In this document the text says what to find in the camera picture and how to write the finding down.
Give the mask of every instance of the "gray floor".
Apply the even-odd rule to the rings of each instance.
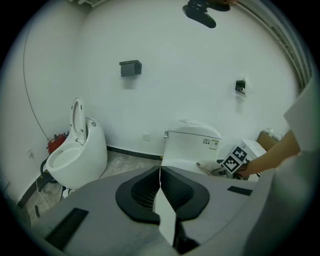
[[[112,175],[129,172],[138,168],[151,168],[153,166],[160,165],[161,161],[139,158],[108,151],[107,167],[104,173],[101,175],[100,179]],[[33,195],[30,197],[30,199],[25,205],[27,212],[30,216],[31,226],[33,226],[38,220],[38,217],[36,216],[35,212],[35,205],[38,206],[40,215],[43,215],[48,209],[50,209],[60,201],[61,191],[62,186],[60,184],[48,183],[40,192],[43,199],[40,197],[37,191],[33,193]]]

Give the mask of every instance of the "label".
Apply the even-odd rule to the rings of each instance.
[[[211,150],[217,150],[218,145],[219,145],[219,140],[212,139],[211,142],[210,142],[210,144],[209,144],[209,149],[211,149]]]

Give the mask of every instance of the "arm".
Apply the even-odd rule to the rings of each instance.
[[[299,152],[299,145],[293,132],[290,130],[268,152],[250,161],[247,164],[246,170],[241,170],[237,174],[247,177],[251,174],[257,174],[268,169],[276,168],[283,160],[295,156]]]

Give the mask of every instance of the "wall-mounted holder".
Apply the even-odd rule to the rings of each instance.
[[[246,82],[243,80],[236,81],[235,90],[239,93],[246,94]]]
[[[119,63],[121,66],[122,77],[133,77],[141,75],[142,64],[139,60],[128,60]]]

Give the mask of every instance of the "black ceiling fixture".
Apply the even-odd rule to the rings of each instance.
[[[220,4],[208,0],[190,0],[188,4],[182,8],[182,10],[188,18],[205,25],[210,29],[213,29],[217,24],[215,20],[207,14],[207,8],[211,8],[220,12],[227,12],[230,10],[229,4]]]

